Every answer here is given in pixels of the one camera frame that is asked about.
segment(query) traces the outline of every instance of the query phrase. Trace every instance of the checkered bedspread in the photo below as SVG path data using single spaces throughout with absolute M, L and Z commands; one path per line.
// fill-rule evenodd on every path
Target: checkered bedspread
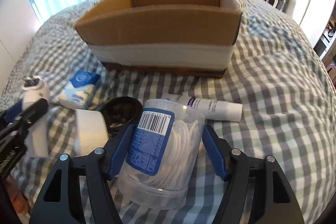
M 80 69 L 102 76 L 90 109 L 118 96 L 144 103 L 163 92 L 242 103 L 241 122 L 211 124 L 231 147 L 248 156 L 274 155 L 294 189 L 305 222 L 313 223 L 335 193 L 336 94 L 299 26 L 262 0 L 237 0 L 243 18 L 223 79 L 106 71 L 74 30 L 76 20 L 98 1 L 69 7 L 39 29 L 12 71 L 0 98 L 1 108 L 22 97 L 24 76 L 44 78 L 54 100 Z M 75 112 L 52 104 L 48 122 L 50 157 L 24 157 L 12 172 L 32 203 L 55 158 L 62 153 L 74 155 Z M 84 181 L 81 186 L 87 223 L 94 223 Z M 182 208 L 160 211 L 139 206 L 122 196 L 115 181 L 111 193 L 123 223 L 204 224 L 212 222 L 224 189 L 201 144 Z M 247 223 L 250 206 L 248 195 L 241 223 Z

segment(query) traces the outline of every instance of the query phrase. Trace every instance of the cardboard box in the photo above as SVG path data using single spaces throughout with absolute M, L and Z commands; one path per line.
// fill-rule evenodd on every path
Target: cardboard box
M 103 0 L 75 29 L 108 69 L 218 78 L 241 14 L 235 0 Z

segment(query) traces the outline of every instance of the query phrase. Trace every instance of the blue label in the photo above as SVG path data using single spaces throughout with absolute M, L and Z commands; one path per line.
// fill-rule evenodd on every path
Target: blue label
M 126 162 L 144 174 L 157 174 L 175 115 L 171 111 L 144 108 L 129 146 Z
M 72 83 L 73 87 L 79 88 L 80 86 L 88 84 L 95 85 L 99 78 L 100 75 L 97 73 L 79 70 L 70 79 L 70 82 Z

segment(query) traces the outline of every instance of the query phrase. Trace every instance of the white bottle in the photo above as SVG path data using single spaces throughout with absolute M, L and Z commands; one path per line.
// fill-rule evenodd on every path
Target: white bottle
M 206 119 L 210 120 L 239 122 L 242 118 L 242 104 L 211 99 L 190 98 L 169 93 L 163 93 L 161 99 L 190 106 L 197 109 Z
M 50 101 L 50 91 L 47 83 L 38 75 L 25 79 L 22 87 L 24 97 L 22 100 L 22 110 L 27 109 L 41 98 Z M 27 155 L 29 157 L 48 157 L 47 141 L 47 115 L 43 115 L 35 124 L 29 128 L 29 134 L 25 140 Z

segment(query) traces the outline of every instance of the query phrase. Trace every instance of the brown cardboard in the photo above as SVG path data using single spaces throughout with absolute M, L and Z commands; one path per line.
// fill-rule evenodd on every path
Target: brown cardboard
M 76 23 L 75 29 L 87 44 L 101 47 L 158 43 L 231 47 L 238 35 L 241 14 L 235 0 L 103 0 Z M 221 77 L 227 64 L 220 69 L 206 65 L 111 66 Z

